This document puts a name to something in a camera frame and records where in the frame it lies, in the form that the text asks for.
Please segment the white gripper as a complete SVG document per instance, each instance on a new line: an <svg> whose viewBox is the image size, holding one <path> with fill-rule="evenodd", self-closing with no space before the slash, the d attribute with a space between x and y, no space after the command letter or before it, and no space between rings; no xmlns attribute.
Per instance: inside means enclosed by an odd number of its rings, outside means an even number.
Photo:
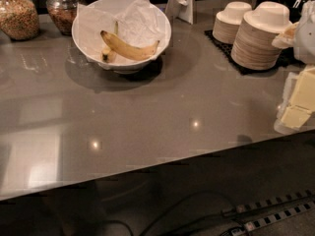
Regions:
<svg viewBox="0 0 315 236"><path fill-rule="evenodd" d="M275 48L293 46L294 57L305 64L315 63L315 1L303 5L301 18L272 41ZM274 129L284 135L298 132L315 113L315 66L307 65L299 74L290 72L283 88Z"/></svg>

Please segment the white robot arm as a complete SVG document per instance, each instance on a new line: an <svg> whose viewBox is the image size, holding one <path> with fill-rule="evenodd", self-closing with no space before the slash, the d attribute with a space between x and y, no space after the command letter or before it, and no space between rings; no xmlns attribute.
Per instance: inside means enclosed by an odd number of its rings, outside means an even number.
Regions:
<svg viewBox="0 0 315 236"><path fill-rule="evenodd" d="M285 135L298 132L315 113L315 2L303 5L301 18L276 36L272 45L293 48L293 56L305 64L298 74L290 72L283 87L274 129Z"/></svg>

